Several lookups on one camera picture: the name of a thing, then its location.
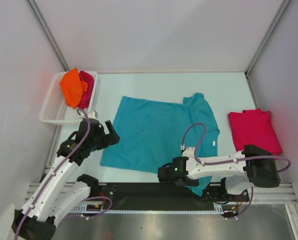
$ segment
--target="metal frame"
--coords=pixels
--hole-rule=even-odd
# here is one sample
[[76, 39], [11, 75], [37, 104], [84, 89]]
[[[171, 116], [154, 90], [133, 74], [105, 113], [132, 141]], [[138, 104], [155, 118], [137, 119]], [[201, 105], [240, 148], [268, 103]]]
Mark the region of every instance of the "metal frame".
[[51, 31], [47, 25], [47, 22], [46, 22], [44, 16], [42, 15], [36, 1], [35, 0], [25, 0], [25, 1], [28, 4], [34, 18], [37, 20], [37, 22], [40, 26], [40, 29], [42, 30], [44, 36], [46, 37], [47, 41], [49, 42], [53, 52], [55, 53], [56, 57], [58, 58], [63, 69], [65, 71], [69, 71], [70, 69], [68, 67], [68, 64], [67, 64], [63, 54], [61, 53], [60, 48], [59, 48], [53, 34], [51, 33]]
[[[53, 198], [57, 197], [57, 201], [63, 198], [67, 199], [67, 195], [72, 194], [72, 186], [74, 186], [73, 183], [66, 183], [64, 187], [60, 187], [57, 190], [57, 192], [60, 192], [60, 194], [58, 196], [53, 196]], [[30, 185], [29, 192], [27, 194], [29, 200], [26, 205], [30, 205], [30, 201], [32, 201], [33, 197], [31, 196], [31, 191], [37, 193], [37, 189], [39, 190], [40, 187], [41, 184], [38, 183], [35, 185]], [[217, 211], [216, 213], [222, 213], [222, 211], [217, 210], [217, 206], [215, 206], [212, 200], [210, 200], [208, 197], [199, 197], [185, 187], [179, 187], [170, 183], [110, 182], [99, 183], [97, 189], [98, 191], [103, 192], [105, 196], [112, 199], [115, 204], [110, 210], [115, 213], [150, 213], [152, 211], [161, 213], [201, 214], [214, 214], [215, 211]], [[242, 201], [249, 200], [247, 192], [241, 194], [240, 197]], [[232, 200], [233, 205], [237, 204], [236, 197], [229, 197], [227, 200]], [[99, 201], [98, 199], [80, 203], [76, 202], [76, 204], [77, 206], [75, 208], [75, 205], [72, 205], [72, 208], [74, 208], [76, 213], [77, 211], [81, 211], [79, 213], [83, 213], [84, 206], [86, 207], [85, 204], [91, 206], [96, 204], [103, 205], [102, 201]], [[104, 208], [107, 208], [108, 204], [109, 203], [107, 202], [104, 205]]]
[[[40, 183], [31, 183], [26, 195], [25, 200], [29, 200], [31, 196], [35, 193]], [[60, 190], [60, 196], [65, 194], [74, 183], [67, 182]], [[220, 186], [219, 183], [211, 183], [211, 186]], [[263, 205], [263, 204], [283, 204], [283, 205], [297, 205], [298, 201], [293, 189], [293, 186], [288, 184], [280, 184], [276, 188], [258, 188], [254, 187], [254, 195], [252, 200], [253, 205]]]
[[285, 206], [285, 208], [289, 216], [289, 220], [290, 220], [290, 224], [292, 227], [295, 240], [298, 240], [298, 204], [295, 204], [295, 205], [288, 204]]
[[282, 4], [280, 5], [279, 10], [277, 11], [276, 15], [274, 16], [269, 29], [267, 30], [267, 32], [265, 33], [257, 51], [255, 52], [246, 72], [245, 75], [246, 77], [248, 77], [251, 73], [251, 71], [253, 70], [256, 62], [258, 61], [259, 57], [261, 56], [261, 54], [264, 52], [264, 49], [266, 48], [271, 36], [273, 35], [273, 33], [275, 32], [277, 26], [279, 25], [281, 19], [283, 18], [283, 16], [285, 15], [285, 12], [287, 11], [288, 7], [290, 6], [290, 3], [292, 2], [292, 0], [284, 0], [282, 2]]
[[[79, 203], [70, 214], [97, 214], [99, 211], [87, 211], [88, 203]], [[223, 214], [223, 207], [219, 204], [213, 204], [214, 210], [206, 211], [134, 211], [134, 210], [109, 210], [109, 214]]]
[[249, 77], [247, 76], [247, 73], [244, 73], [244, 76], [245, 76], [245, 79], [247, 81], [247, 85], [248, 85], [249, 91], [251, 93], [251, 98], [252, 98], [252, 101], [253, 101], [253, 105], [257, 109], [258, 108], [258, 104], [257, 104], [257, 101], [256, 101], [256, 95], [254, 94], [253, 88], [251, 87]]

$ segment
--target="orange cloth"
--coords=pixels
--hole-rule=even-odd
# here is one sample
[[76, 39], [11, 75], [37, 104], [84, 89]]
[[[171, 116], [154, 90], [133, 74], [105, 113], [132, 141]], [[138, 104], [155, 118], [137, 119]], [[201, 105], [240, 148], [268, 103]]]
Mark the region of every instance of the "orange cloth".
[[84, 81], [80, 81], [78, 69], [72, 69], [67, 72], [60, 81], [60, 87], [68, 106], [75, 109], [83, 97], [83, 93], [87, 91], [88, 85]]

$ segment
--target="metal floor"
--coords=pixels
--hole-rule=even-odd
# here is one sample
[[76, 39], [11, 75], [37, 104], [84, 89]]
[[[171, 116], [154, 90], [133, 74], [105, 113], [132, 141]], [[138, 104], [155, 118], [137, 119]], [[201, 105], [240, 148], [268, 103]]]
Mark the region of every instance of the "metal floor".
[[295, 240], [284, 205], [253, 205], [239, 220], [220, 215], [104, 214], [64, 219], [53, 240]]

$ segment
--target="laundry basket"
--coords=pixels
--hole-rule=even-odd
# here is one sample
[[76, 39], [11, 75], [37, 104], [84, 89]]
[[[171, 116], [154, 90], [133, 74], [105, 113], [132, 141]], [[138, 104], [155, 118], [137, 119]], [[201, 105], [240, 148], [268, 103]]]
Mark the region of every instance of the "laundry basket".
[[[60, 87], [60, 81], [63, 79], [65, 73], [67, 72], [59, 72], [52, 79], [39, 115], [40, 120], [44, 123], [64, 125], [81, 122], [81, 118], [79, 118], [79, 115], [77, 114], [77, 109], [73, 109], [66, 104], [65, 97]], [[88, 109], [84, 109], [85, 111], [90, 112], [95, 96], [98, 74], [95, 71], [86, 71], [86, 73], [94, 78], [89, 107]]]

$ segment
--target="cable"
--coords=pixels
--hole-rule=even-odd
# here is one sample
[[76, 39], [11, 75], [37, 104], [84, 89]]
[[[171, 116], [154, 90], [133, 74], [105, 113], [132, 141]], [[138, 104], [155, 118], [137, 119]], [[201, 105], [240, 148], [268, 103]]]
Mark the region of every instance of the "cable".
[[[201, 125], [203, 126], [203, 134], [202, 134], [202, 137], [200, 138], [199, 142], [197, 143], [197, 145], [195, 146], [194, 148], [194, 159], [202, 164], [202, 162], [200, 161], [200, 159], [198, 158], [197, 156], [197, 151], [198, 151], [198, 147], [200, 146], [200, 144], [203, 142], [205, 136], [206, 136], [206, 133], [207, 133], [207, 127], [204, 123], [202, 122], [197, 122], [193, 125], [191, 125], [184, 133], [183, 135], [183, 138], [182, 138], [182, 142], [181, 142], [181, 147], [185, 147], [185, 139], [187, 137], [187, 134], [188, 132], [190, 131], [190, 129], [192, 129], [193, 127], [195, 126], [198, 126], [198, 125]], [[242, 162], [242, 161], [250, 161], [250, 160], [258, 160], [258, 159], [280, 159], [280, 160], [285, 160], [287, 162], [287, 166], [278, 170], [277, 172], [278, 173], [281, 173], [287, 169], [289, 169], [291, 167], [291, 161], [290, 159], [284, 157], [284, 156], [273, 156], [273, 155], [263, 155], [263, 156], [249, 156], [249, 157], [244, 157], [244, 158], [237, 158], [235, 159], [237, 162]], [[216, 162], [204, 162], [203, 164], [204, 165], [207, 165], [207, 166], [213, 166], [213, 165], [219, 165], [219, 164], [229, 164], [229, 163], [232, 163], [234, 160], [233, 159], [230, 159], [230, 160], [224, 160], [224, 161], [216, 161]]]
[[202, 134], [202, 136], [201, 136], [199, 142], [197, 143], [197, 145], [196, 145], [195, 148], [194, 148], [194, 159], [195, 159], [198, 163], [201, 164], [201, 161], [200, 161], [199, 158], [197, 158], [196, 156], [197, 156], [198, 147], [199, 147], [200, 144], [203, 142], [203, 140], [204, 140], [204, 138], [205, 138], [205, 136], [206, 136], [206, 133], [207, 133], [207, 127], [206, 127], [206, 125], [205, 125], [204, 123], [202, 123], [202, 122], [197, 122], [197, 123], [195, 123], [195, 124], [192, 124], [192, 125], [185, 131], [185, 133], [184, 133], [184, 135], [183, 135], [183, 138], [182, 138], [181, 146], [185, 147], [185, 139], [186, 139], [186, 136], [187, 136], [188, 132], [190, 131], [190, 129], [192, 129], [193, 127], [198, 126], [198, 125], [203, 126], [203, 134]]
[[[100, 192], [100, 195], [105, 197], [105, 194], [104, 194], [103, 191]], [[103, 201], [102, 201], [102, 205], [104, 205], [105, 203], [106, 203], [106, 199], [104, 198]]]
[[162, 168], [168, 167], [168, 166], [170, 166], [170, 165], [172, 165], [171, 162], [165, 163], [164, 165], [162, 165]]
[[229, 203], [229, 201], [225, 201], [225, 202], [218, 202], [216, 201], [213, 197], [210, 196], [209, 192], [207, 192], [207, 196], [215, 203], [215, 204], [220, 204], [220, 205], [224, 205]]
[[238, 216], [241, 216], [242, 214], [244, 214], [247, 211], [247, 209], [251, 206], [251, 203], [253, 202], [253, 198], [254, 198], [254, 187], [252, 186], [251, 187], [251, 195], [250, 195], [250, 199], [249, 199], [249, 203], [248, 203], [247, 207], [242, 212], [239, 212], [236, 216], [227, 217], [226, 219], [236, 219], [237, 220], [238, 219], [237, 217]]
[[[284, 156], [273, 156], [273, 155], [263, 155], [263, 156], [248, 156], [248, 157], [243, 157], [243, 158], [237, 158], [235, 159], [237, 162], [242, 162], [242, 161], [250, 161], [250, 160], [258, 160], [258, 159], [281, 159], [285, 160], [287, 162], [287, 166], [284, 168], [278, 170], [278, 173], [281, 173], [291, 167], [291, 161], [289, 158], [286, 158]], [[224, 161], [216, 161], [216, 162], [204, 162], [203, 164], [206, 166], [213, 166], [213, 165], [219, 165], [219, 164], [229, 164], [234, 162], [234, 159], [230, 160], [224, 160]]]
[[109, 209], [111, 209], [112, 205], [113, 205], [113, 201], [111, 200], [111, 198], [107, 197], [107, 196], [93, 196], [93, 197], [89, 197], [86, 198], [84, 200], [82, 200], [82, 202], [85, 201], [90, 201], [90, 200], [95, 200], [95, 199], [104, 199], [104, 200], [108, 200], [109, 201], [109, 207], [107, 207], [105, 210], [93, 215], [93, 216], [83, 216], [82, 214], [71, 214], [71, 215], [67, 215], [65, 218], [71, 218], [71, 217], [82, 217], [85, 218], [86, 220], [89, 219], [94, 219], [96, 217], [101, 216], [102, 214], [104, 214], [105, 212], [107, 212]]
[[243, 204], [243, 200], [242, 200], [242, 198], [241, 198], [241, 197], [238, 197], [238, 200], [240, 201], [240, 204], [238, 204], [238, 206], [237, 206], [237, 207], [240, 207], [240, 206]]
[[[88, 114], [78, 108], [77, 109], [77, 113], [78, 115], [81, 115], [81, 113], [79, 112], [81, 111], [86, 120], [87, 120], [87, 131], [86, 133], [84, 134], [83, 138], [80, 140], [80, 142], [77, 144], [77, 146], [75, 146], [75, 148], [62, 160], [62, 162], [54, 169], [54, 175], [50, 175], [49, 178], [45, 181], [45, 183], [43, 184], [43, 186], [41, 187], [40, 191], [37, 193], [36, 197], [34, 198], [34, 200], [32, 201], [32, 204], [31, 206], [35, 206], [35, 204], [37, 203], [39, 197], [41, 196], [41, 194], [43, 193], [43, 191], [45, 190], [45, 188], [47, 187], [48, 183], [51, 181], [51, 179], [56, 175], [57, 171], [61, 168], [61, 166], [76, 152], [76, 150], [83, 144], [83, 142], [85, 141], [85, 139], [87, 138], [89, 132], [90, 132], [90, 119], [88, 117]], [[22, 227], [22, 225], [24, 224], [24, 221], [26, 219], [26, 217], [29, 215], [30, 211], [33, 209], [33, 207], [29, 207], [28, 210], [25, 212], [24, 216], [22, 217], [22, 219], [20, 220], [19, 222], [19, 225], [15, 231], [15, 235], [14, 235], [14, 240], [18, 240], [18, 236], [19, 236], [19, 233], [20, 233], [20, 229]]]

